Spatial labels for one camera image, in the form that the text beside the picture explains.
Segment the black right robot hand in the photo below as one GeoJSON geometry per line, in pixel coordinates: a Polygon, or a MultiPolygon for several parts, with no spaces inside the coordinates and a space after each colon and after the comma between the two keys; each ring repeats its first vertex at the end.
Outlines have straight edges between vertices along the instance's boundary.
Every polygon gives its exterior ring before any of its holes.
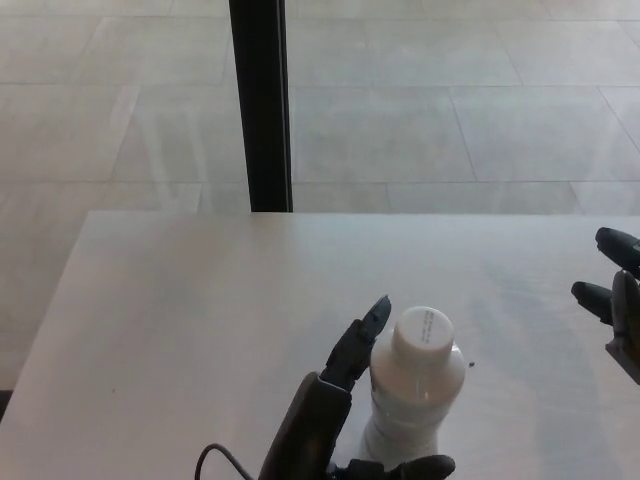
{"type": "Polygon", "coordinates": [[[598,250],[620,267],[610,289],[577,281],[571,294],[578,304],[613,330],[605,350],[639,384],[639,239],[620,230],[601,227],[595,235],[598,250]]]}

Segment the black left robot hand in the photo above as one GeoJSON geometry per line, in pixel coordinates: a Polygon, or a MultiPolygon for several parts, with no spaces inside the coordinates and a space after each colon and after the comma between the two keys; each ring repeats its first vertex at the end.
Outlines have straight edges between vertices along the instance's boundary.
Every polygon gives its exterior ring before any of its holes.
{"type": "Polygon", "coordinates": [[[266,455],[261,479],[445,479],[454,472],[455,461],[447,455],[421,457],[390,470],[368,460],[352,459],[345,467],[331,464],[352,406],[351,392],[370,366],[390,313],[391,302],[383,296],[351,323],[324,370],[304,377],[266,455]]]}

